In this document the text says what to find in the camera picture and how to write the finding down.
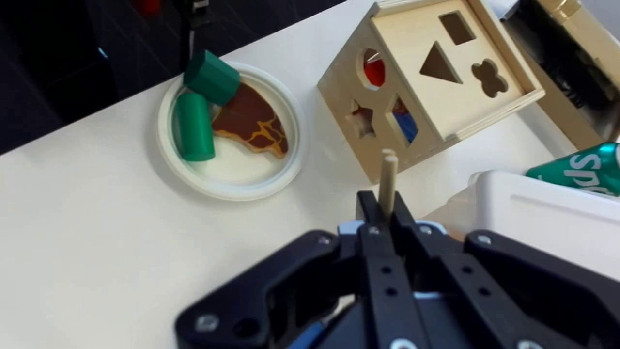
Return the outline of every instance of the green object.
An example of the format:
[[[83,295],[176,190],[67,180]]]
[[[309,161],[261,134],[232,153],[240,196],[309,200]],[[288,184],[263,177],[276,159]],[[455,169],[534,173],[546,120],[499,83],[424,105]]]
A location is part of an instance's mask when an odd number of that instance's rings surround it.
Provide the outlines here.
[[[185,91],[176,99],[172,132],[183,161],[214,157],[210,105],[201,95]]]
[[[185,68],[183,83],[214,105],[226,105],[238,91],[240,76],[209,51],[195,54]]]
[[[524,175],[544,182],[620,196],[620,147],[617,144],[600,144],[534,167]]]

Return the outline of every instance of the white table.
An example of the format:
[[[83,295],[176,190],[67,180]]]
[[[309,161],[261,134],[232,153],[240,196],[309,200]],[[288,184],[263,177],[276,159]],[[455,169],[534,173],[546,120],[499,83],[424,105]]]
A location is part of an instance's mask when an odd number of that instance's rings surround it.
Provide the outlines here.
[[[174,349],[183,306],[292,237],[352,219],[369,184],[313,85],[367,6],[348,0],[228,54],[280,80],[313,134],[300,177],[272,198],[214,202],[170,175],[154,147],[166,83],[0,157],[0,347]],[[404,171],[410,211],[429,213],[476,171],[569,151],[536,113]]]

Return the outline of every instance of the wooden cube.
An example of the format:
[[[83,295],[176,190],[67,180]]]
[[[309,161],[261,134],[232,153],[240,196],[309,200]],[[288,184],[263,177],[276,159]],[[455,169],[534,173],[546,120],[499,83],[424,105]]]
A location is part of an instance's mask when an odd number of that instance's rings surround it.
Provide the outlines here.
[[[375,2],[317,89],[371,182],[544,95],[482,0]]]

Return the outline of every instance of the brown food item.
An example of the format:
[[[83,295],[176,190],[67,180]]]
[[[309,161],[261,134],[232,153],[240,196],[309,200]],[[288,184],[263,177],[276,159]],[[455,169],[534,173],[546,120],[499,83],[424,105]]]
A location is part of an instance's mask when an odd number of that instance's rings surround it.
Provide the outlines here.
[[[241,142],[251,151],[271,151],[278,159],[288,151],[282,124],[271,105],[245,83],[218,111],[212,130],[216,136]]]

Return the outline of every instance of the circle hole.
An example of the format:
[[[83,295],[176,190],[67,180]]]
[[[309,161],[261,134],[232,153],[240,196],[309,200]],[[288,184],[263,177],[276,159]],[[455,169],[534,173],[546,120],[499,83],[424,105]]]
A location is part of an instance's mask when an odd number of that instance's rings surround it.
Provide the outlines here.
[[[387,287],[385,289],[385,295],[389,295],[389,297],[395,297],[395,295],[398,295],[393,287]]]
[[[482,297],[489,297],[489,291],[484,289],[484,287],[480,287],[478,293],[480,293]]]
[[[234,324],[236,337],[251,337],[259,330],[259,324],[253,318],[243,318]]]
[[[362,54],[362,76],[364,85],[369,89],[377,89],[385,83],[385,64],[377,51],[365,49]]]

